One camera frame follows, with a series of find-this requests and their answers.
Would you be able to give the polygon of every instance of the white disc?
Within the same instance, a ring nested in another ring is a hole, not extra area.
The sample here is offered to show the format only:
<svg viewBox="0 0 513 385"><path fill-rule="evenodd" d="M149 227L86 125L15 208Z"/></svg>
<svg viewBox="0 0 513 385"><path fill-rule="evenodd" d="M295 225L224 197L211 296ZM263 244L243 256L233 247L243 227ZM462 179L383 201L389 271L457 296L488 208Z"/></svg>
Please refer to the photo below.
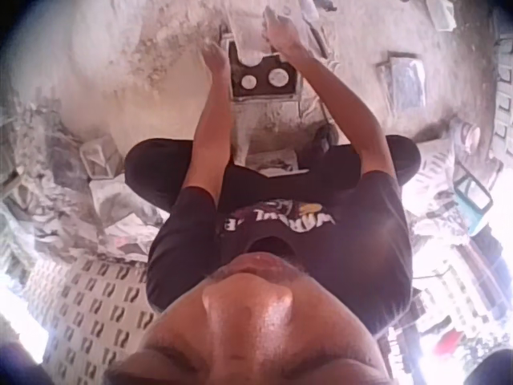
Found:
<svg viewBox="0 0 513 385"><path fill-rule="evenodd" d="M240 84L244 89L252 90L257 85L257 78L253 75L246 75L244 78L242 78Z"/></svg>
<svg viewBox="0 0 513 385"><path fill-rule="evenodd" d="M269 82L274 87L283 87L289 82L289 74L282 68L275 68L269 72Z"/></svg>

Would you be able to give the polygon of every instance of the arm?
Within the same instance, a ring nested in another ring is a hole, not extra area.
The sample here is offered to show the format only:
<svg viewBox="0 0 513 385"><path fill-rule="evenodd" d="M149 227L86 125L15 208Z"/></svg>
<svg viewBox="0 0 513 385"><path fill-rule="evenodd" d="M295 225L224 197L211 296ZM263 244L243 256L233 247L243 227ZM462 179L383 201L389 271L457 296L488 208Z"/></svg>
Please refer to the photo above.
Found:
<svg viewBox="0 0 513 385"><path fill-rule="evenodd" d="M215 44L203 50L205 64L212 73L212 86L194 135L192 158L183 188L201 187L218 202L224 170L230 158L233 126L230 104L228 58Z"/></svg>
<svg viewBox="0 0 513 385"><path fill-rule="evenodd" d="M395 176L394 164L379 122L370 109L330 70L302 46L296 27L288 18L265 12L267 37L310 83L338 127L362 160L362 174L383 171Z"/></svg>

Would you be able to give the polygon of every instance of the cloth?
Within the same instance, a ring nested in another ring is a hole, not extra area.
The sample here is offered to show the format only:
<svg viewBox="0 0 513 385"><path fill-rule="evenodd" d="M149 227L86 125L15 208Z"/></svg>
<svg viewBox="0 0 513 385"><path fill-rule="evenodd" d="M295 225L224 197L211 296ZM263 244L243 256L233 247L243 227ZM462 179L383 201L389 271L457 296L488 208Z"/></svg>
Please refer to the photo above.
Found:
<svg viewBox="0 0 513 385"><path fill-rule="evenodd" d="M418 169L418 150L406 138L387 139L404 184ZM202 188L181 189L191 149L151 140L126 160L128 185L171 213L149 255L147 295L157 310L257 250L302 265L374 334L407 310L411 248L399 188L384 172L360 178L351 146L331 148L301 175L267 178L230 164L218 209Z"/></svg>

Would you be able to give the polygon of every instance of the eye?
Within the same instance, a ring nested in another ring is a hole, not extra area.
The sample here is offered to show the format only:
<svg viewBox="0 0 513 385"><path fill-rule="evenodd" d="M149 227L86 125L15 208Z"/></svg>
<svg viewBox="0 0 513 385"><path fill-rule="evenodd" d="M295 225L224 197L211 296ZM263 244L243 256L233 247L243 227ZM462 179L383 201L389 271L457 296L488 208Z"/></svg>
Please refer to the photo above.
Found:
<svg viewBox="0 0 513 385"><path fill-rule="evenodd" d="M342 358L344 357L340 353L318 350L293 365L283 367L281 369L281 377L284 379L297 379L302 375Z"/></svg>

